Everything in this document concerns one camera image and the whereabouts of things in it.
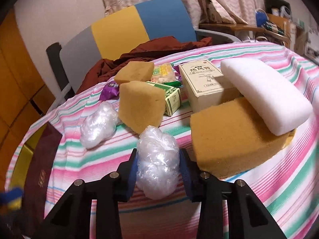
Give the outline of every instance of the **white sponge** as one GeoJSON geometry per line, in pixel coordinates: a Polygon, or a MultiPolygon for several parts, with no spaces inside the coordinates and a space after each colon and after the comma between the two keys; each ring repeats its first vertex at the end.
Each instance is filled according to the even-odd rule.
{"type": "Polygon", "coordinates": [[[297,128],[312,113],[307,98],[275,69],[258,59],[224,59],[221,71],[277,136],[297,128]]]}

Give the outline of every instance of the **brown sponge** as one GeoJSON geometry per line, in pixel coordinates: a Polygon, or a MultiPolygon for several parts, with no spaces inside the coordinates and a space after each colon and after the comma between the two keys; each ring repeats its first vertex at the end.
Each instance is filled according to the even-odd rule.
{"type": "Polygon", "coordinates": [[[114,76],[115,82],[120,85],[130,81],[149,81],[153,75],[154,63],[130,61],[114,76]]]}
{"type": "Polygon", "coordinates": [[[289,136],[272,134],[244,97],[192,114],[190,127],[198,167],[219,179],[267,161],[289,136]]]}
{"type": "Polygon", "coordinates": [[[159,127],[165,107],[165,90],[161,88],[139,81],[120,86],[119,118],[138,134],[148,125],[159,127]]]}

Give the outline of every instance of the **metal screw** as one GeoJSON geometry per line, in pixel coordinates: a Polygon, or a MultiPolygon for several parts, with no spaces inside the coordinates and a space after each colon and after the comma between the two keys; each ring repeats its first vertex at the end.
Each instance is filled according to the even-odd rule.
{"type": "Polygon", "coordinates": [[[246,183],[243,180],[237,180],[236,183],[237,183],[237,185],[239,185],[241,187],[246,185],[246,183]]]}
{"type": "Polygon", "coordinates": [[[74,185],[75,186],[80,186],[80,185],[82,185],[83,184],[83,181],[81,180],[81,179],[78,179],[78,180],[76,180],[75,182],[74,182],[74,185]]]}
{"type": "Polygon", "coordinates": [[[110,173],[110,177],[113,178],[113,179],[115,179],[115,178],[117,178],[119,176],[120,176],[120,174],[118,172],[111,172],[110,173]]]}
{"type": "Polygon", "coordinates": [[[210,177],[210,174],[208,172],[201,172],[200,176],[203,178],[203,179],[207,179],[210,177]]]}

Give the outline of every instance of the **white wall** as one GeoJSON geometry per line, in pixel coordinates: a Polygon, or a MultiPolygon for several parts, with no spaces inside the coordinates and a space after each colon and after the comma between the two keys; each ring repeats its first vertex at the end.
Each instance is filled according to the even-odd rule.
{"type": "Polygon", "coordinates": [[[293,18],[299,18],[299,20],[305,23],[305,28],[316,28],[317,24],[307,9],[306,5],[301,0],[285,0],[290,3],[291,13],[293,18]]]}
{"type": "Polygon", "coordinates": [[[72,37],[104,17],[102,0],[18,0],[17,24],[30,57],[55,97],[60,88],[52,72],[46,48],[72,37]]]}

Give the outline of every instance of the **striped tablecloth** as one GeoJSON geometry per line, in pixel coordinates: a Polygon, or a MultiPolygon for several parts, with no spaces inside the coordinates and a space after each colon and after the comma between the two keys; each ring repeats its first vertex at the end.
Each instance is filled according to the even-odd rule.
{"type": "MultiPolygon", "coordinates": [[[[289,49],[268,42],[233,43],[204,47],[155,60],[155,65],[172,62],[175,65],[191,60],[220,61],[231,57],[258,58],[270,65],[307,97],[314,113],[298,127],[292,143],[264,164],[234,177],[245,180],[265,204],[287,238],[300,239],[308,232],[319,213],[318,125],[319,68],[289,49]]],[[[105,83],[97,84],[48,113],[34,123],[17,148],[7,172],[8,188],[12,170],[22,144],[45,122],[49,121],[63,134],[53,163],[44,216],[76,179],[86,182],[101,179],[126,161],[138,135],[125,125],[117,126],[115,135],[94,150],[86,150],[79,142],[80,126],[99,105],[105,83]]],[[[192,150],[189,117],[192,113],[187,97],[182,93],[182,106],[172,117],[163,117],[161,130],[178,141],[181,148],[192,150]]],[[[119,101],[111,100],[115,108],[119,101]]],[[[224,234],[228,237],[228,220],[224,208],[224,234]]],[[[191,203],[180,179],[176,191],[162,200],[150,200],[135,188],[128,203],[119,203],[124,239],[133,238],[195,238],[200,203],[191,203]]],[[[91,238],[95,238],[96,202],[92,204],[91,238]]]]}

